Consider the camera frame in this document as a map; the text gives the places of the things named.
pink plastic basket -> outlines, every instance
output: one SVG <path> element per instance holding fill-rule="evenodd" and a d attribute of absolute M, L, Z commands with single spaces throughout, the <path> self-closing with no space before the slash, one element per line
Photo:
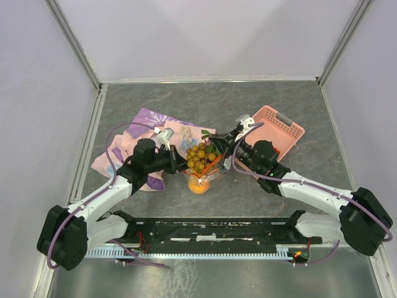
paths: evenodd
<path fill-rule="evenodd" d="M 270 106 L 264 106 L 252 118 L 255 123 L 264 122 L 265 125 L 250 133 L 246 142 L 252 146 L 258 140 L 272 142 L 280 152 L 277 161 L 280 161 L 305 133 L 302 127 Z"/>

grapes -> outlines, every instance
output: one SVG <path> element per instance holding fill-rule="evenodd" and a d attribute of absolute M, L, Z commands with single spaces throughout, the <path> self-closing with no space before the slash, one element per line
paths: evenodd
<path fill-rule="evenodd" d="M 213 152 L 213 145 L 207 147 L 206 144 L 199 143 L 192 146 L 192 148 L 186 149 L 187 166 L 195 174 L 202 174 L 204 170 L 207 172 L 207 168 L 216 158 L 217 154 Z"/>

purple cable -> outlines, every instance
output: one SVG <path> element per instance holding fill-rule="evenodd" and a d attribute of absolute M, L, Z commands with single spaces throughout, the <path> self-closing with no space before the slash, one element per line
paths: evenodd
<path fill-rule="evenodd" d="M 391 233 L 391 231 L 388 229 L 388 227 L 386 227 L 386 225 L 381 222 L 376 216 L 374 216 L 370 211 L 368 211 L 368 209 L 366 209 L 364 206 L 362 206 L 361 204 L 359 204 L 358 202 L 356 202 L 355 200 L 345 196 L 344 194 L 340 195 L 338 192 L 333 191 L 331 189 L 328 189 L 324 186 L 318 185 L 316 183 L 312 183 L 309 181 L 301 181 L 299 179 L 280 179 L 280 178 L 274 178 L 274 177 L 268 177 L 268 176 L 264 176 L 261 174 L 257 174 L 257 173 L 252 173 L 252 172 L 247 172 L 247 171 L 242 171 L 240 169 L 237 169 L 236 163 L 234 162 L 234 159 L 236 158 L 236 154 L 237 154 L 237 149 L 240 146 L 241 142 L 246 138 L 247 135 L 249 135 L 251 132 L 253 132 L 255 129 L 258 129 L 259 127 L 263 126 L 264 123 L 263 122 L 259 122 L 256 124 L 253 124 L 252 126 L 254 126 L 254 128 L 252 130 L 250 130 L 243 138 L 241 138 L 239 140 L 239 142 L 237 143 L 236 147 L 234 148 L 233 151 L 233 155 L 231 157 L 231 164 L 233 165 L 233 168 L 242 174 L 245 175 L 250 175 L 250 176 L 254 176 L 254 177 L 258 177 L 258 178 L 262 178 L 265 180 L 270 180 L 270 181 L 277 181 L 277 182 L 288 182 L 288 183 L 298 183 L 298 184 L 305 184 L 305 185 L 309 185 L 311 187 L 314 187 L 316 189 L 319 189 L 320 191 L 324 191 L 329 193 L 332 196 L 336 196 L 336 197 L 340 197 L 341 199 L 346 200 L 347 202 L 355 205 L 357 208 L 359 208 L 362 212 L 364 212 L 365 214 L 367 214 L 374 222 L 376 222 L 388 235 L 388 238 L 383 239 L 383 242 L 390 242 L 393 239 L 393 234 Z"/>
<path fill-rule="evenodd" d="M 113 240 L 111 240 L 111 241 L 109 241 L 109 242 L 112 242 L 112 243 L 118 245 L 119 247 L 123 248 L 124 251 L 125 251 L 126 253 L 128 253 L 130 256 L 133 256 L 135 259 L 137 259 L 137 260 L 139 260 L 139 261 L 142 262 L 142 263 L 125 263 L 125 264 L 128 265 L 128 266 L 146 265 L 146 266 L 154 266 L 154 267 L 159 267 L 159 268 L 163 268 L 163 267 L 166 266 L 166 265 L 160 264 L 160 263 L 151 263 L 151 262 L 148 262 L 148 261 L 146 261 L 146 260 L 140 258 L 139 256 L 137 256 L 135 253 L 133 253 L 132 251 L 130 251 L 127 247 L 125 247 L 124 245 L 122 245 L 122 244 L 121 244 L 120 242 L 118 242 L 117 240 L 114 240 L 114 239 L 113 239 Z"/>
<path fill-rule="evenodd" d="M 114 129 L 112 129 L 107 137 L 106 137 L 106 142 L 105 142 L 105 154 L 107 159 L 109 160 L 109 163 L 113 169 L 113 178 L 112 181 L 110 182 L 109 186 L 112 186 L 115 182 L 116 182 L 116 178 L 117 178 L 117 170 L 116 170 L 116 166 L 114 165 L 112 159 L 110 158 L 110 154 L 108 151 L 108 144 L 109 144 L 109 139 L 111 134 L 116 130 L 119 129 L 120 127 L 126 126 L 126 125 L 131 125 L 131 124 L 135 124 L 135 125 L 140 125 L 140 126 L 144 126 L 144 127 L 148 127 L 149 129 L 153 129 L 151 126 L 146 125 L 146 124 L 142 124 L 142 123 L 138 123 L 138 122 L 128 122 L 128 123 L 124 123 L 124 124 L 120 124 L 118 126 L 116 126 Z M 85 206 L 87 206 L 89 203 L 91 203 L 94 199 L 96 199 L 97 197 L 99 197 L 101 194 L 103 194 L 105 191 L 107 191 L 109 189 L 109 186 L 106 188 L 103 188 L 103 190 L 101 190 L 100 192 L 98 192 L 97 194 L 94 194 L 90 199 L 88 199 L 85 203 L 82 204 L 83 207 L 79 206 L 76 208 L 76 210 L 74 210 L 72 213 L 69 214 L 69 216 L 67 218 L 65 218 L 65 220 L 61 223 L 61 225 L 58 227 L 58 229 L 55 232 L 54 237 L 52 238 L 52 241 L 50 243 L 50 247 L 48 248 L 48 253 L 47 253 L 47 265 L 50 269 L 56 269 L 59 267 L 58 264 L 56 265 L 52 265 L 51 263 L 51 256 L 52 256 L 52 251 L 54 249 L 55 243 L 60 235 L 60 233 L 62 232 L 63 228 L 65 227 L 65 225 L 69 222 L 69 220 L 71 220 L 71 218 L 73 216 L 75 216 L 79 211 L 81 211 Z"/>

